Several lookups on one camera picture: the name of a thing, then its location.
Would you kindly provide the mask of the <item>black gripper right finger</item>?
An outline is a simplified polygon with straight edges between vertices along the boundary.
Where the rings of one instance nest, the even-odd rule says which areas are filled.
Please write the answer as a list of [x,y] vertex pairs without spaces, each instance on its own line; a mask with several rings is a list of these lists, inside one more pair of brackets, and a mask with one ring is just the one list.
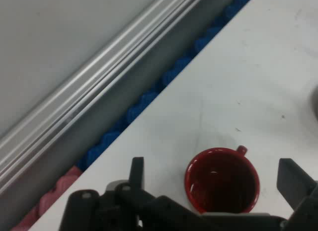
[[283,231],[316,231],[318,229],[318,182],[291,158],[279,159],[277,189],[293,209],[283,222]]

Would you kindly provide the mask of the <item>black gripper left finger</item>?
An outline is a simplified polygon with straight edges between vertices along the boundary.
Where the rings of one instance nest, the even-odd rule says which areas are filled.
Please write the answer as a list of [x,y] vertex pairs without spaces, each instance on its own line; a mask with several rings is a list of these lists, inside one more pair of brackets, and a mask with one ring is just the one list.
[[144,159],[132,159],[129,179],[105,191],[79,190],[67,201],[61,231],[194,231],[199,217],[166,196],[143,189]]

